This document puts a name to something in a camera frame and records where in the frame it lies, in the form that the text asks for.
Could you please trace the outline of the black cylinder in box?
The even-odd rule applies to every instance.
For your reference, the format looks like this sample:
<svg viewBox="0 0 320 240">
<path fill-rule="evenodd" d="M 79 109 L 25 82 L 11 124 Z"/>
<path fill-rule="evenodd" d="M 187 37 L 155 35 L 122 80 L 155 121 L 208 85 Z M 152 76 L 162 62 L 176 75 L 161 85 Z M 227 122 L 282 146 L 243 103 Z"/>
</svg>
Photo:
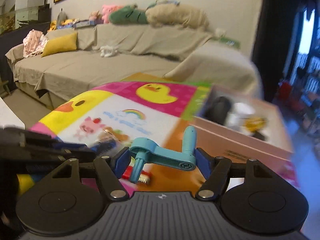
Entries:
<svg viewBox="0 0 320 240">
<path fill-rule="evenodd" d="M 217 124 L 223 125 L 228 112 L 232 108 L 232 102 L 225 96 L 216 98 L 208 109 L 208 119 Z"/>
</svg>

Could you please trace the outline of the colourful cartoon play mat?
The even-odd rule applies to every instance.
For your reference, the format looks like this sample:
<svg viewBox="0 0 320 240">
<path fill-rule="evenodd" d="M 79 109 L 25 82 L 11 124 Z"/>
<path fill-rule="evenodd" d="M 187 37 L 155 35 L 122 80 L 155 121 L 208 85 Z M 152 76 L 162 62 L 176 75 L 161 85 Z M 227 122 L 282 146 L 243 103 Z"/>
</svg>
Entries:
<svg viewBox="0 0 320 240">
<path fill-rule="evenodd" d="M 31 130 L 85 145 L 107 130 L 127 146 L 136 138 L 146 137 L 179 151 L 184 130 L 195 125 L 197 145 L 209 155 L 228 157 L 236 163 L 255 157 L 298 187 L 289 144 L 276 149 L 254 139 L 249 145 L 247 139 L 231 140 L 221 131 L 213 131 L 210 122 L 195 120 L 208 95 L 209 86 L 204 83 L 161 82 L 143 74 L 138 81 L 129 77 L 81 93 L 44 116 Z"/>
</svg>

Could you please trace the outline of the pink cardboard box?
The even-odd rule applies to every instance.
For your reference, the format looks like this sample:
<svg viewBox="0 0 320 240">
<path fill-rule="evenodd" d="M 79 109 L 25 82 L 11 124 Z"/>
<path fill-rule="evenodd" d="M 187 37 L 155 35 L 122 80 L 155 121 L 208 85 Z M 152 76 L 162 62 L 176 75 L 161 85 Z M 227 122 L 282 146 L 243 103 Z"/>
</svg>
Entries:
<svg viewBox="0 0 320 240">
<path fill-rule="evenodd" d="M 232 105 L 243 102 L 255 109 L 255 114 L 245 120 L 240 131 L 208 119 L 209 107 L 220 96 L 228 98 Z M 249 158 L 258 159 L 275 172 L 284 171 L 290 164 L 293 147 L 276 105 L 214 85 L 191 124 L 197 130 L 197 145 L 211 156 L 223 156 L 240 163 Z"/>
</svg>

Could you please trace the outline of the green tissue box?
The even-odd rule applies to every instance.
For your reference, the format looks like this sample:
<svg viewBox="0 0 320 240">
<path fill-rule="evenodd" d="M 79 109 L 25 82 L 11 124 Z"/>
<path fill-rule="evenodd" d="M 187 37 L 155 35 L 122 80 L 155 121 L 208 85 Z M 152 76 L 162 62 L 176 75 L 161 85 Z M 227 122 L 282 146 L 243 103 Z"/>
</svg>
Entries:
<svg viewBox="0 0 320 240">
<path fill-rule="evenodd" d="M 217 41 L 221 44 L 227 45 L 229 47 L 233 47 L 237 50 L 241 48 L 241 43 L 239 41 L 228 38 L 228 37 L 218 38 Z"/>
</svg>

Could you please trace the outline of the green plush pillow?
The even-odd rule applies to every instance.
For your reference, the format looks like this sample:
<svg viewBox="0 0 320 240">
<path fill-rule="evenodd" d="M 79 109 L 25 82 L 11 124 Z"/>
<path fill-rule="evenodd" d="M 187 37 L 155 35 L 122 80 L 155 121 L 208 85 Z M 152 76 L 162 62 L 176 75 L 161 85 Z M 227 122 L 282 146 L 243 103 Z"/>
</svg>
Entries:
<svg viewBox="0 0 320 240">
<path fill-rule="evenodd" d="M 112 12 L 109 15 L 109 21 L 115 25 L 148 24 L 145 11 L 131 5 Z"/>
</svg>

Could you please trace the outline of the yellow cushion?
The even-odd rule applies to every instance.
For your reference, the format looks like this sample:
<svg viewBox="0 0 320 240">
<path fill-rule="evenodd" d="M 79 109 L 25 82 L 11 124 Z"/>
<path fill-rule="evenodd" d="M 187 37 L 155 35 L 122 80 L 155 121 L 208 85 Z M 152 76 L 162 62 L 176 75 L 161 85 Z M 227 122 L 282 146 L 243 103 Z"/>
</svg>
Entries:
<svg viewBox="0 0 320 240">
<path fill-rule="evenodd" d="M 48 40 L 41 57 L 77 50 L 78 33 L 73 32 L 68 35 Z"/>
</svg>

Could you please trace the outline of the pink crumpled cloth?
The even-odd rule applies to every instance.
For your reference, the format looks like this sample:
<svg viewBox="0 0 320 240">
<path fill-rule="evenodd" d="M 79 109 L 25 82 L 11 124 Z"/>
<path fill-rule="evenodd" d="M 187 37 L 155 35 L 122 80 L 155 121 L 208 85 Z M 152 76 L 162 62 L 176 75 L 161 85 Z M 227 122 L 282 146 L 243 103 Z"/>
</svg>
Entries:
<svg viewBox="0 0 320 240">
<path fill-rule="evenodd" d="M 42 54 L 47 42 L 48 38 L 43 32 L 34 29 L 29 31 L 23 39 L 23 57 L 28 58 Z"/>
</svg>

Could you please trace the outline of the pink plush toy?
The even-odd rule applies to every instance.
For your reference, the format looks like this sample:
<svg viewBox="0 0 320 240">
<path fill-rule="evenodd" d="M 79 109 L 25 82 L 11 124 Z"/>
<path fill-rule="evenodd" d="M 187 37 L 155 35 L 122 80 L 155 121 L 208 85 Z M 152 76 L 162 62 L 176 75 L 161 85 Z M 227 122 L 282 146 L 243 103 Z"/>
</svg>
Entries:
<svg viewBox="0 0 320 240">
<path fill-rule="evenodd" d="M 122 7 L 123 6 L 121 5 L 103 5 L 101 11 L 97 10 L 91 12 L 88 20 L 95 21 L 96 23 L 108 24 L 110 22 L 109 16 Z"/>
</svg>

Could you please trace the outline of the beige crumpled blanket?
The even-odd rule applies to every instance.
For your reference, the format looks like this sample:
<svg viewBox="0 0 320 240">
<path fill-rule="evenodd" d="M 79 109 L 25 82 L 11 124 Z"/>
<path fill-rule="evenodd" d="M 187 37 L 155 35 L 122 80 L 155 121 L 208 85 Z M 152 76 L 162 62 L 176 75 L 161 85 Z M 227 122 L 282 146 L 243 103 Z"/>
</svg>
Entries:
<svg viewBox="0 0 320 240">
<path fill-rule="evenodd" d="M 206 30 L 209 20 L 206 13 L 187 4 L 158 4 L 145 12 L 150 25 L 181 25 L 184 28 Z"/>
</svg>

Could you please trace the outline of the flat book on sofa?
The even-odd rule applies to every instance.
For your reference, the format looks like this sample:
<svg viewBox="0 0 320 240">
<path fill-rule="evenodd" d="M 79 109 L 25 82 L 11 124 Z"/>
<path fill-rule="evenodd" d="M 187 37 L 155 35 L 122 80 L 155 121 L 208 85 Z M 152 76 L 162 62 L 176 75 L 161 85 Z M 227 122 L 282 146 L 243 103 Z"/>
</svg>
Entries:
<svg viewBox="0 0 320 240">
<path fill-rule="evenodd" d="M 100 19 L 97 20 L 86 20 L 86 21 L 78 21 L 78 22 L 63 22 L 61 25 L 57 26 L 57 29 L 67 29 L 67 28 L 84 28 L 89 26 L 95 26 L 97 24 L 103 24 L 103 21 Z"/>
</svg>

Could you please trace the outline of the beige covered sofa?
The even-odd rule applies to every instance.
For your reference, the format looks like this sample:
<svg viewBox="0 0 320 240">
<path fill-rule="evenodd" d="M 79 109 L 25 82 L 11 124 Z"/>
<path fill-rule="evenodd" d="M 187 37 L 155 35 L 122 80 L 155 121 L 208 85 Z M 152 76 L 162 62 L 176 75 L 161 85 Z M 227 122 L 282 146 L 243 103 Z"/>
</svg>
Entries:
<svg viewBox="0 0 320 240">
<path fill-rule="evenodd" d="M 77 50 L 23 57 L 19 44 L 6 53 L 19 89 L 55 108 L 91 88 L 143 73 L 167 80 L 217 84 L 260 98 L 254 63 L 211 33 L 180 26 L 99 24 L 77 30 Z M 116 47 L 101 57 L 101 46 Z"/>
</svg>

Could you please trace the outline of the white small plush toy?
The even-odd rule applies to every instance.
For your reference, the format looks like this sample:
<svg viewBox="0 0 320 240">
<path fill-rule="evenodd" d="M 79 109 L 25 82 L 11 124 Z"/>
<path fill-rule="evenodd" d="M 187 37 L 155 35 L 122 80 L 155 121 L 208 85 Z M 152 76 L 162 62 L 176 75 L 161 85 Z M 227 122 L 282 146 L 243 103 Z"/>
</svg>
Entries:
<svg viewBox="0 0 320 240">
<path fill-rule="evenodd" d="M 116 47 L 113 46 L 101 46 L 100 47 L 100 56 L 101 57 L 113 57 L 118 53 Z"/>
</svg>

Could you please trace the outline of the white round jar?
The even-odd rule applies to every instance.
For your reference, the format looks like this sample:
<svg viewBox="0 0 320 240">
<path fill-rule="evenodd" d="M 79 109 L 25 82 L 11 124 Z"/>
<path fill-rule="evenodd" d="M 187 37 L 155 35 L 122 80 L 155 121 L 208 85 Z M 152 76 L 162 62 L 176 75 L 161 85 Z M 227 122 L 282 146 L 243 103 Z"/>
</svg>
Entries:
<svg viewBox="0 0 320 240">
<path fill-rule="evenodd" d="M 246 119 L 255 114 L 255 109 L 249 104 L 237 102 L 232 105 L 231 110 L 227 113 L 224 126 L 227 128 L 240 131 Z"/>
</svg>

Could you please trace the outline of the teal plastic crank toy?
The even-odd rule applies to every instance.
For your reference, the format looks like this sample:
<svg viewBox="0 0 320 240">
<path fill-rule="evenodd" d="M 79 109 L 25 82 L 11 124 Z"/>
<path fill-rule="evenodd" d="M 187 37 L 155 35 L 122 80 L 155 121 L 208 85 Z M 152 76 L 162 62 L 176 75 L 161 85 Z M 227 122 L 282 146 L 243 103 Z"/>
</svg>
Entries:
<svg viewBox="0 0 320 240">
<path fill-rule="evenodd" d="M 192 171 L 196 167 L 195 148 L 197 141 L 196 129 L 188 126 L 184 130 L 182 149 L 180 152 L 169 150 L 157 145 L 148 138 L 136 138 L 130 147 L 130 153 L 135 159 L 129 181 L 136 183 L 145 164 L 157 164 Z"/>
</svg>

